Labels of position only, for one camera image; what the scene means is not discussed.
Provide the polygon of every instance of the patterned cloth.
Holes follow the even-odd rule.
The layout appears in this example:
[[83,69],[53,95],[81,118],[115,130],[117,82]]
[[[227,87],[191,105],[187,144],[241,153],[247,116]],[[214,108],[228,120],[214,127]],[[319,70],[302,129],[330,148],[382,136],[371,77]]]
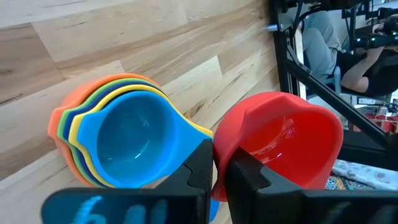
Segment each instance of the patterned cloth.
[[357,181],[348,180],[344,177],[332,175],[326,184],[327,190],[371,190],[374,189],[368,185],[359,183]]
[[332,173],[379,190],[398,190],[398,172],[336,160]]

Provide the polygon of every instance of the wooden table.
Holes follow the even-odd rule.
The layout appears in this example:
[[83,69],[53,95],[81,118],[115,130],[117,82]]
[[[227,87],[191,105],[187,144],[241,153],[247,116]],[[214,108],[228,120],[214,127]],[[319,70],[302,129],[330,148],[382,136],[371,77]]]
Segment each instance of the wooden table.
[[[240,100],[278,90],[260,0],[15,0],[0,12],[0,220],[40,223],[53,192],[81,187],[47,125],[79,85],[114,73],[163,86],[215,130]],[[214,223],[230,223],[223,204]]]

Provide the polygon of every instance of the wooden surface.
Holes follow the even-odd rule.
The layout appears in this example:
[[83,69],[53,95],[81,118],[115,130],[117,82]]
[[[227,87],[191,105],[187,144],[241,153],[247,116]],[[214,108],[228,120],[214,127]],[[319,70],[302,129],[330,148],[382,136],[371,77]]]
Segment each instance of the wooden surface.
[[[278,90],[261,0],[0,1],[0,220],[40,223],[51,193],[81,186],[47,136],[77,86],[153,78],[192,121],[216,129],[245,97]],[[230,223],[222,204],[214,223]]]

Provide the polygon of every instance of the red measuring cup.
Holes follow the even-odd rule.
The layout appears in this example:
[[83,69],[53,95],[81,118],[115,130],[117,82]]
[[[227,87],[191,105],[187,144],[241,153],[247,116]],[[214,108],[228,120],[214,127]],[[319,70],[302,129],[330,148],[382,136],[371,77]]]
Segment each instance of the red measuring cup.
[[305,189],[324,189],[342,142],[341,123],[326,108],[282,92],[249,97],[232,107],[216,130],[212,197],[226,201],[224,175],[239,147]]

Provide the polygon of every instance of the measuring cup handle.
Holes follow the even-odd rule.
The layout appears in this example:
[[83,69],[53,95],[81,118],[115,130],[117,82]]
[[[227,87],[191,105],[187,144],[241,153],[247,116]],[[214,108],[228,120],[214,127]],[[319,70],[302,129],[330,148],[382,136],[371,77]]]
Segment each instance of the measuring cup handle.
[[85,146],[90,153],[95,153],[93,149],[97,148],[98,135],[107,113],[102,110],[97,113],[86,115],[79,127],[77,140],[80,144]]

